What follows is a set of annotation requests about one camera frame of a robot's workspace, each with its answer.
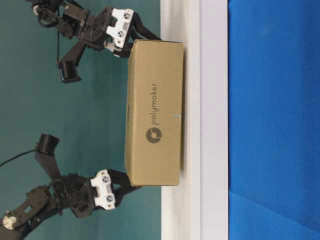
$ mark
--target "screw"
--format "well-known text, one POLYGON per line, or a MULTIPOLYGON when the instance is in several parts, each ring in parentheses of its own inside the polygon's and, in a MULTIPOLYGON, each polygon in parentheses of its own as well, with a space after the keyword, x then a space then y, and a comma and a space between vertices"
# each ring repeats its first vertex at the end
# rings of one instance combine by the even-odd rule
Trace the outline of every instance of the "screw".
POLYGON ((102 178, 102 181, 103 181, 104 183, 109 182, 109 181, 108 181, 108 178, 107 178, 106 176, 104 176, 104 177, 102 178))
POLYGON ((118 32, 118 36, 119 36, 120 38, 122 38, 124 35, 125 35, 125 33, 124 33, 123 31, 119 31, 119 32, 118 32))
POLYGON ((125 19, 129 19, 129 18, 130 18, 130 13, 126 12, 126 13, 124 14, 124 18, 125 18, 125 19))
POLYGON ((113 198, 112 198, 112 196, 107 196, 107 197, 106 197, 106 200, 107 200, 109 203, 111 203, 111 202, 113 201, 113 198))

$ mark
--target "polymaker logo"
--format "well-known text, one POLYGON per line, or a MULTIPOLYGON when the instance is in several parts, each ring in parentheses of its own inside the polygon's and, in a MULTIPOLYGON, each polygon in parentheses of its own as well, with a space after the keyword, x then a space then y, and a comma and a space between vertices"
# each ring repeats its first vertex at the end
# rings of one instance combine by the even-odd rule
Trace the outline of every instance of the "polymaker logo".
POLYGON ((160 142, 162 133, 159 128, 153 127, 146 132, 146 139, 152 144, 160 142))

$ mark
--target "metal bracket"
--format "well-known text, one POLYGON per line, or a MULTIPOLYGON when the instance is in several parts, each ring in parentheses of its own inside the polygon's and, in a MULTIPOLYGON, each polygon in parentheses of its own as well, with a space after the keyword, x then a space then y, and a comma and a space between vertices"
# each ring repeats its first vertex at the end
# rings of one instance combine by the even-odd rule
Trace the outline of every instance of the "metal bracket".
POLYGON ((91 186, 96 188, 97 196, 94 197, 94 202, 97 207, 102 207, 105 210, 115 209, 116 198, 112 192, 111 177, 107 170, 99 171, 95 178, 91 180, 91 186))
POLYGON ((2 223, 8 230, 14 230, 35 217, 48 203, 47 187, 37 187, 27 193, 27 200, 13 211, 6 211, 2 223))
POLYGON ((112 44, 105 44, 105 47, 113 52, 115 49, 122 49, 125 45, 134 11, 131 9, 116 9, 112 16, 117 19, 115 26, 108 26, 106 34, 113 38, 112 44))

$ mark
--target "white table surface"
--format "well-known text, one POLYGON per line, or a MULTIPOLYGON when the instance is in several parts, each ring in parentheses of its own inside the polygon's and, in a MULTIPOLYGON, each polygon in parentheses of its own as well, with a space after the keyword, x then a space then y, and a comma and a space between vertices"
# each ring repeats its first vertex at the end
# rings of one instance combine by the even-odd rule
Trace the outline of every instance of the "white table surface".
POLYGON ((228 240, 228 1, 161 0, 161 37, 185 45, 180 185, 162 187, 163 240, 228 240))

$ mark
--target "green wall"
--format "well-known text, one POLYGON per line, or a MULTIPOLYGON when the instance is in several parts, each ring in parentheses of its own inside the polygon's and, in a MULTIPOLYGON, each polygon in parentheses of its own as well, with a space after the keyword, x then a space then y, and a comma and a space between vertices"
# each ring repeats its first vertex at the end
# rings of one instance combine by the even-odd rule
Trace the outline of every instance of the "green wall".
MULTIPOLYGON (((0 162, 33 149, 41 133, 61 139, 56 159, 62 174, 92 177, 102 169, 124 171, 127 60, 87 49, 81 82, 63 84, 56 69, 57 32, 38 25, 30 4, 1 0, 0 162)), ((97 15, 105 6, 131 8, 160 33, 159 0, 79 0, 97 15)), ((61 39, 61 53, 75 43, 61 39)), ((0 214, 25 193, 50 182, 33 154, 0 168, 0 214)), ((71 211, 44 222, 29 240, 124 240, 161 238, 161 190, 146 187, 114 211, 76 219, 71 211)))

